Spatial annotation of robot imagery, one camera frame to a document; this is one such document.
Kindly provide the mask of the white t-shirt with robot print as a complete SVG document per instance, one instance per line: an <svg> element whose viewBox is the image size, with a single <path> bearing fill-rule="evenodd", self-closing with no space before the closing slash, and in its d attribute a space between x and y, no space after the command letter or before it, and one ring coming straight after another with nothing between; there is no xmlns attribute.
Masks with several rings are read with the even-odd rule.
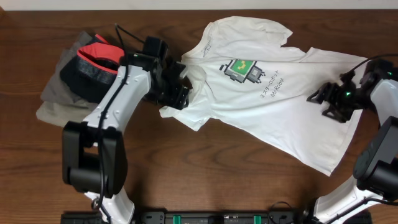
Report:
<svg viewBox="0 0 398 224"><path fill-rule="evenodd" d="M339 123L324 116L327 104L307 98L340 75L364 72L363 58L287 46L291 31L278 22L227 17L209 23L196 47L183 54L192 84L182 110L161 108L198 131L209 119L242 129L311 168L330 175L346 152L361 112Z"/></svg>

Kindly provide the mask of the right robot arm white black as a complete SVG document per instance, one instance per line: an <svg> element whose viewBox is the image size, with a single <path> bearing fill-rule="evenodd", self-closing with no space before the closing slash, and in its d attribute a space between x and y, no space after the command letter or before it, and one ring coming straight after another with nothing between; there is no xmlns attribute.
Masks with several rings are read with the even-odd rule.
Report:
<svg viewBox="0 0 398 224"><path fill-rule="evenodd" d="M329 107L323 116L347 122L354 111L370 109L379 119L374 139L359 155L352 176L328 195L318 197L298 216L297 223L371 223L368 208L397 205L397 67L388 55L362 62L366 69L356 87L355 70L342 83L324 83L307 100Z"/></svg>

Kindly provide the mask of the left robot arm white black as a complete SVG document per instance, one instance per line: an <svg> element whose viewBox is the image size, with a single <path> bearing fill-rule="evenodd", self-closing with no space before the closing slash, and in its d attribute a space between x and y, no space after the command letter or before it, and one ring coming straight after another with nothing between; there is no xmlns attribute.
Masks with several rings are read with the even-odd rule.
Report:
<svg viewBox="0 0 398 224"><path fill-rule="evenodd" d="M189 89L185 66L168 56L167 44L147 37L143 49L125 53L117 76L97 108L82 122L68 122L62 136L63 181L91 199L89 212L65 212L61 223L131 223L135 205L127 196L124 131L138 103L182 110Z"/></svg>

